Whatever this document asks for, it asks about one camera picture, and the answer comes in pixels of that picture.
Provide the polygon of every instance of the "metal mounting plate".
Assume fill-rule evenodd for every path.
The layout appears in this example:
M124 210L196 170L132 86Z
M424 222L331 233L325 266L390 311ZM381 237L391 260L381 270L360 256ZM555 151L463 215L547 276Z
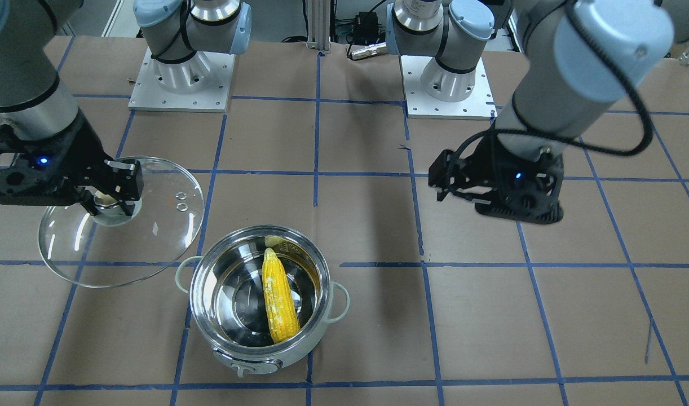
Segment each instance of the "metal mounting plate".
M478 79L470 97L461 102L448 103L437 100L425 92L419 77L431 56L401 56L402 83L407 99L407 116L412 118L455 118L461 120L489 120L497 117L492 91L482 59L475 68Z
M226 113L231 89L234 55L205 52L211 62L211 75L206 86L194 93L175 94L158 82L151 64L151 51L147 48L144 61L131 92L129 108L144 111L194 111Z

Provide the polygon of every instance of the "pot handle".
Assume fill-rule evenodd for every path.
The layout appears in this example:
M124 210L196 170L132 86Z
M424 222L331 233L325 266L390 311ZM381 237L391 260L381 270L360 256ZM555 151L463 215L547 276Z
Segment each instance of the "pot handle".
M197 255L194 257L189 257L185 260L182 261L181 264L179 264L179 267L176 268L176 273L174 274L174 282L176 283L176 287L179 288L184 293L189 293L189 290L185 289L182 286L182 283L179 282L179 277L182 275L182 270L184 269L185 266L189 265L191 262L198 261L202 259L203 257L201 255Z
M340 283L334 281L330 281L330 283L332 283L333 287L341 290L342 293L344 293L344 297L347 300L347 304L344 306L344 311L342 311L342 313L339 314L339 316L330 319L328 314L328 318L324 320L324 322L327 324L337 323L338 321L342 320L345 314L347 314L347 311L350 311L350 293L347 292L347 289L345 289L344 286L340 285Z

